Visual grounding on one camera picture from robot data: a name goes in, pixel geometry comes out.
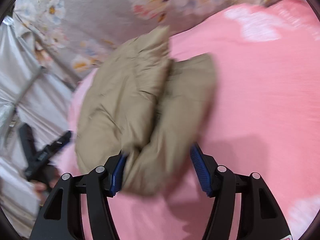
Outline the person's left hand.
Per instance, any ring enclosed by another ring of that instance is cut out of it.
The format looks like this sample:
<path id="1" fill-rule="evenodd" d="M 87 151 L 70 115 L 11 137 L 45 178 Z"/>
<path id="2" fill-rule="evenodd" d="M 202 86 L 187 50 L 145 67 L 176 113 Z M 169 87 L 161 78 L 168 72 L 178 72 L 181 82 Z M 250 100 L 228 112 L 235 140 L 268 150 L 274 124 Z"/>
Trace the person's left hand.
<path id="1" fill-rule="evenodd" d="M 48 165 L 44 169 L 44 173 L 40 174 L 36 180 L 32 180 L 33 191 L 39 199 L 46 199 L 48 191 L 53 189 L 60 178 L 60 172 L 56 166 Z"/>

